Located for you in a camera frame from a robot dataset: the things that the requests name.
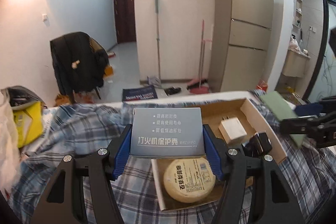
refrigerator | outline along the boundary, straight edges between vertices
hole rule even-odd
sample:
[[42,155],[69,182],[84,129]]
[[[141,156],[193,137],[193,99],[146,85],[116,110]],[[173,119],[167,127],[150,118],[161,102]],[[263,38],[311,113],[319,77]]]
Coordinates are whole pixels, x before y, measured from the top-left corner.
[[255,89],[263,73],[274,0],[215,0],[212,92]]

yellow package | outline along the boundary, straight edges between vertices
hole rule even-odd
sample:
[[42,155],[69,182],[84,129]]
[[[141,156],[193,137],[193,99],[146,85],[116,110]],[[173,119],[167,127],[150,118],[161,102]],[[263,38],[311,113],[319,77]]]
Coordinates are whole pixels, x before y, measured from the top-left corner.
[[24,110],[13,111],[13,114],[18,131],[18,148],[33,142],[42,135],[41,102],[36,102]]

mop head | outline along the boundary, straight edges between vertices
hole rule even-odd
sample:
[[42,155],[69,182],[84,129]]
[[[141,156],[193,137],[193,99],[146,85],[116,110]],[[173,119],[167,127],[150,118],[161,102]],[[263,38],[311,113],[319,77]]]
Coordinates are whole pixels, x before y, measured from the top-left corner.
[[156,88],[162,88],[161,80],[155,76],[147,77],[148,85],[153,85]]

gray box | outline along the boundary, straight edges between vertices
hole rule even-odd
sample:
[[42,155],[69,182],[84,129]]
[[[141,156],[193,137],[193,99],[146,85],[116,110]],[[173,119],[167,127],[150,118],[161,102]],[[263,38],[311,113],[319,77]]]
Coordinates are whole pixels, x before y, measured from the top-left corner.
[[132,156],[181,159],[205,154],[200,108],[136,108],[134,111]]

barcode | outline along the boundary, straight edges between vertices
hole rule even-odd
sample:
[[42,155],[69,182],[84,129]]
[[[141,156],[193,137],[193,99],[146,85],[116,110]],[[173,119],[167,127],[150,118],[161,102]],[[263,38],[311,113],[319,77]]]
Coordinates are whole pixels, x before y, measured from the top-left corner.
[[207,169],[207,166],[205,164],[200,164],[200,167],[202,170],[206,170]]

